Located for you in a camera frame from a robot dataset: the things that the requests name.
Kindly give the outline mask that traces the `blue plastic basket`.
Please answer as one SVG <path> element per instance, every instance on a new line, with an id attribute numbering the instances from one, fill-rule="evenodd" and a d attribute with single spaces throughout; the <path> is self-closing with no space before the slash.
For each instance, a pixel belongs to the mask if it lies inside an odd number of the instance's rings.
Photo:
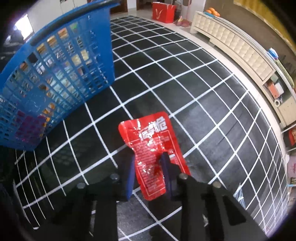
<path id="1" fill-rule="evenodd" d="M 1 145 L 32 151 L 55 126 L 115 80 L 110 9 L 94 1 L 51 21 L 1 72 Z"/>

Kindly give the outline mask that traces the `cream TV cabinet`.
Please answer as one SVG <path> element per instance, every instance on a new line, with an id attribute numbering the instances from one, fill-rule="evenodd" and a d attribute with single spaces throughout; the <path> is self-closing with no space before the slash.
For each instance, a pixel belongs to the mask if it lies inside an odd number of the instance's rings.
<path id="1" fill-rule="evenodd" d="M 231 22 L 196 11 L 191 34 L 201 33 L 235 61 L 257 84 L 283 128 L 295 126 L 295 91 L 277 61 L 250 35 Z"/>

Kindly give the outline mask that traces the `small red snack pouch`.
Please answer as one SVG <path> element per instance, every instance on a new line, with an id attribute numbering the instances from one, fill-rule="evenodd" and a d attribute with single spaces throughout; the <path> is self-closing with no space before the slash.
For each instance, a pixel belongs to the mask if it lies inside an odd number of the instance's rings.
<path id="1" fill-rule="evenodd" d="M 190 175 L 170 118 L 164 111 L 122 121 L 118 131 L 134 152 L 135 174 L 146 200 L 152 201 L 166 192 L 159 163 L 163 152 L 169 154 L 170 161 L 180 167 L 181 173 Z"/>

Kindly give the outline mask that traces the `green folded cloth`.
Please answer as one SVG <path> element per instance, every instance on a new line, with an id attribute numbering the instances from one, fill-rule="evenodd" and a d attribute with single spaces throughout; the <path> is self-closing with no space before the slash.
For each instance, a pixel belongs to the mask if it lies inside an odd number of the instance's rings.
<path id="1" fill-rule="evenodd" d="M 285 69 L 285 67 L 283 66 L 281 61 L 279 59 L 277 59 L 275 62 L 278 65 L 278 67 L 281 69 L 281 71 L 285 74 L 285 76 L 286 76 L 287 80 L 289 81 L 291 87 L 294 88 L 295 87 L 294 80 L 292 79 L 292 77 L 290 76 L 288 71 Z"/>

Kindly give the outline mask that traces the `black white checkered tablecloth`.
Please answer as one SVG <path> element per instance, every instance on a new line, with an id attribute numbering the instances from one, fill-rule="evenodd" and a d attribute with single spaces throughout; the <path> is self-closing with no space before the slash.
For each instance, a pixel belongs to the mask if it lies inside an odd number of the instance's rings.
<path id="1" fill-rule="evenodd" d="M 111 21 L 115 82 L 62 121 L 32 152 L 16 152 L 16 189 L 34 231 L 78 183 L 93 184 L 133 154 L 146 181 L 117 205 L 120 240 L 178 240 L 181 205 L 165 196 L 161 147 L 190 174 L 239 194 L 270 235 L 287 212 L 283 155 L 242 77 L 183 34 L 136 16 Z"/>

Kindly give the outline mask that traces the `yellow cloth covered TV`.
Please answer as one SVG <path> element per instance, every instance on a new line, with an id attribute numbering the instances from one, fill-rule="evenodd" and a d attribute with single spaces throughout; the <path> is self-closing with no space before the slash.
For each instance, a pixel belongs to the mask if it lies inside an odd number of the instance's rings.
<path id="1" fill-rule="evenodd" d="M 258 18 L 264 21 L 269 27 L 271 27 L 284 42 L 289 46 L 289 48 L 295 54 L 295 41 L 292 39 L 291 34 L 288 32 L 287 28 L 276 16 L 276 14 L 263 2 L 258 0 L 234 0 L 233 3 L 240 6 Z"/>

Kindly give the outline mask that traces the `blue tissue pack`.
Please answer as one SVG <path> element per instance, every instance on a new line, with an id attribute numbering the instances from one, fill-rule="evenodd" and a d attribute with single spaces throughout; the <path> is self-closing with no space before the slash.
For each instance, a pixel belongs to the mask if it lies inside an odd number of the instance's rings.
<path id="1" fill-rule="evenodd" d="M 267 52 L 274 60 L 278 60 L 279 56 L 273 48 L 269 48 Z"/>

